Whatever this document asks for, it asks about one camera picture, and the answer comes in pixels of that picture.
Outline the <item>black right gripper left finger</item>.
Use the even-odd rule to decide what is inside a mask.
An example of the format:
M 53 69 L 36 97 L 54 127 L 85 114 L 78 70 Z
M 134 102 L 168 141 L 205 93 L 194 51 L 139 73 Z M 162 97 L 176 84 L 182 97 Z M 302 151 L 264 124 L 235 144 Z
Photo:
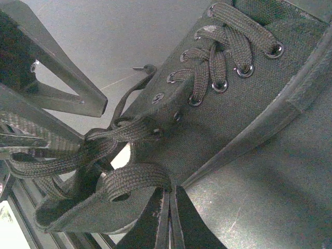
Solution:
M 169 192 L 156 188 L 135 225 L 116 248 L 168 248 L 169 207 Z

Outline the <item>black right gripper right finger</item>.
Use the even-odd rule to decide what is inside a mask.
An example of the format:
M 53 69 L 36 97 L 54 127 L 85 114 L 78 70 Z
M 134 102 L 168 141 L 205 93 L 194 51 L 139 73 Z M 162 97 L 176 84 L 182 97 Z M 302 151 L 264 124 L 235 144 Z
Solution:
M 175 186 L 170 193 L 170 247 L 225 248 L 204 223 L 182 186 Z

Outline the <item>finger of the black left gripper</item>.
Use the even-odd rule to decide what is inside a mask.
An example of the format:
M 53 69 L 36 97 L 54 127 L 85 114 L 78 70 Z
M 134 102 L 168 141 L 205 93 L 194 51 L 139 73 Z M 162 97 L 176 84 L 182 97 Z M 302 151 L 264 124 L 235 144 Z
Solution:
M 41 64 L 62 80 L 70 94 L 40 82 Z M 1 1 L 1 79 L 41 108 L 101 117 L 107 97 L 70 60 L 30 7 L 22 1 Z
M 76 152 L 84 140 L 71 127 L 1 84 L 1 159 L 13 153 L 56 158 Z

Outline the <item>black shoelace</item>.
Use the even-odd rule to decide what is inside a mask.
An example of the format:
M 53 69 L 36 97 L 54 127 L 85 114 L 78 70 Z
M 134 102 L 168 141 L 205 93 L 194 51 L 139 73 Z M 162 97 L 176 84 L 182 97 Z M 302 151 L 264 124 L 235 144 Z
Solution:
M 137 141 L 152 142 L 161 138 L 161 129 L 148 117 L 122 118 L 121 113 L 128 96 L 136 90 L 142 90 L 152 79 L 157 69 L 148 64 L 142 68 L 147 77 L 132 87 L 116 106 L 111 123 L 107 129 L 91 129 L 79 150 L 71 156 L 49 161 L 35 161 L 24 153 L 14 153 L 9 157 L 11 173 L 18 178 L 40 180 L 51 197 L 59 200 L 73 199 L 74 195 L 64 191 L 53 179 L 57 174 L 76 171 L 73 188 L 78 188 L 81 179 L 94 167 L 106 173 L 101 190 L 108 201 L 114 201 L 133 190 L 145 187 L 171 189 L 171 181 L 165 169 L 151 163 L 133 163 L 118 170 L 109 170 L 106 157 L 115 152 L 121 143 Z

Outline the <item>black canvas shoe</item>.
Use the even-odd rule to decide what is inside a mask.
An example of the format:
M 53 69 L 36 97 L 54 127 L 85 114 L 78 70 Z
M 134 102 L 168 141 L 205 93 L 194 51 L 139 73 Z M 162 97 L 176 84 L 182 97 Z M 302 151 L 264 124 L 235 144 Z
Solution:
M 121 113 L 153 120 L 161 138 L 121 143 L 106 157 L 108 169 L 151 163 L 179 185 L 205 173 L 213 156 L 231 160 L 260 144 L 311 99 L 310 86 L 331 61 L 330 43 L 331 22 L 286 1 L 214 1 Z M 73 188 L 75 171 L 60 185 L 73 199 L 47 194 L 36 226 L 105 233 L 131 226 L 156 187 L 108 201 L 105 177 L 94 167 Z

